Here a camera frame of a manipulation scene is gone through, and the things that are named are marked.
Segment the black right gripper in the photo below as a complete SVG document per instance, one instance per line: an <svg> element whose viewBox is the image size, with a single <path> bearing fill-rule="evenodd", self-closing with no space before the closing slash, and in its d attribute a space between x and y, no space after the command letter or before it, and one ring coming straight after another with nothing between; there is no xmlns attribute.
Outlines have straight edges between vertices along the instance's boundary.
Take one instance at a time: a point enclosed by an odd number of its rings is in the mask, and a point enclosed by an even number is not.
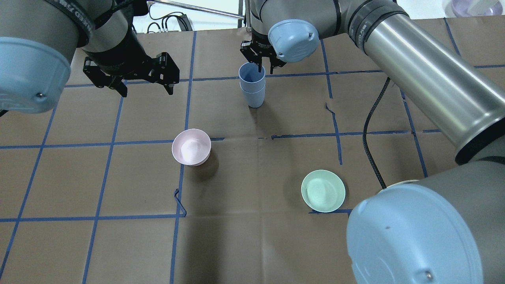
<svg viewBox="0 0 505 284"><path fill-rule="evenodd" d="M271 75L273 75L274 69L286 65L286 62L282 61L276 54L267 35L260 34L255 30L251 31L251 40L244 40L241 43L240 52L249 63L256 64L260 73L263 72L263 58L269 58Z"/></svg>

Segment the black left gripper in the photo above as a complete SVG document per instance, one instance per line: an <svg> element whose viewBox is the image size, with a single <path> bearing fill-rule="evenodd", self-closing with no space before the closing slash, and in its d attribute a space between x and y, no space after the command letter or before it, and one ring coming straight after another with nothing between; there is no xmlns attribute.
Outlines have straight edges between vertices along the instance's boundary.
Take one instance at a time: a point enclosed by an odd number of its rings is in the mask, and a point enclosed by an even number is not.
<svg viewBox="0 0 505 284"><path fill-rule="evenodd" d="M164 86L168 95L180 82L180 69L168 52L149 56L131 24L105 24L83 47L83 73L96 88L111 88L123 98L124 80L143 80Z"/></svg>

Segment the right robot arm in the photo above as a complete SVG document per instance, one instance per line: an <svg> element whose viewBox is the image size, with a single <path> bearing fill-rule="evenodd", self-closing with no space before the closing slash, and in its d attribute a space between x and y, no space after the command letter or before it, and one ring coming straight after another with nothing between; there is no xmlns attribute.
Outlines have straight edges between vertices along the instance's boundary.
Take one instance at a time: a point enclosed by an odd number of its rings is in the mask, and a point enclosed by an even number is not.
<svg viewBox="0 0 505 284"><path fill-rule="evenodd" d="M456 147L457 167L383 189L351 212L359 284L504 283L504 89L393 0L248 0L243 55L271 68L348 34Z"/></svg>

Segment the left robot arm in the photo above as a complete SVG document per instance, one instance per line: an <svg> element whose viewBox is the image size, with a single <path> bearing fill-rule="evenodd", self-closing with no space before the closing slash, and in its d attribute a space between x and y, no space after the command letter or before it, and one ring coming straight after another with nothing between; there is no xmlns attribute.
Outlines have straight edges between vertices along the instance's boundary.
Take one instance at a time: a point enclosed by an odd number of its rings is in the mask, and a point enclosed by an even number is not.
<svg viewBox="0 0 505 284"><path fill-rule="evenodd" d="M133 18L145 0L2 0L0 23L1 114L52 110L71 75L77 49L83 73L97 88L127 96L124 80L158 83L169 95L179 68L167 52L148 56Z"/></svg>

